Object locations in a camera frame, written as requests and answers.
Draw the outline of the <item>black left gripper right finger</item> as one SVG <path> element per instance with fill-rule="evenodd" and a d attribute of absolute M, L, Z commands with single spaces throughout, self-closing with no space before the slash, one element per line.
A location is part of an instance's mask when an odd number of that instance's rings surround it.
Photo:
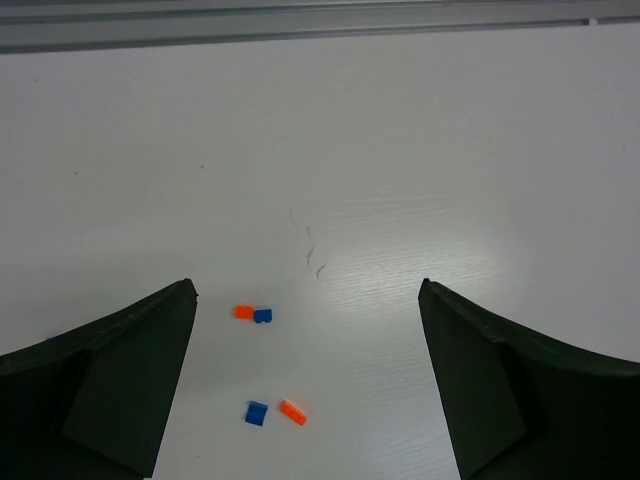
<path fill-rule="evenodd" d="M 419 309 L 463 479 L 636 479 L 639 365 L 424 280 Z"/>

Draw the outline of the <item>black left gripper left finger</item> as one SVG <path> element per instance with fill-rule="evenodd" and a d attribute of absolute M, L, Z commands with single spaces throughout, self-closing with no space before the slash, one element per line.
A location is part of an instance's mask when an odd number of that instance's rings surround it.
<path fill-rule="evenodd" d="M 183 279 L 2 355 L 2 478 L 151 478 L 197 297 Z"/>

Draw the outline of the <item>small blue lego brick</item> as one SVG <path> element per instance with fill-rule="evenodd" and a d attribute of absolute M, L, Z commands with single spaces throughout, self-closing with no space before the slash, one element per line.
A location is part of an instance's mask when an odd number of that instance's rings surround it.
<path fill-rule="evenodd" d="M 253 426 L 263 427 L 269 406 L 258 401 L 249 401 L 244 415 L 244 421 Z"/>

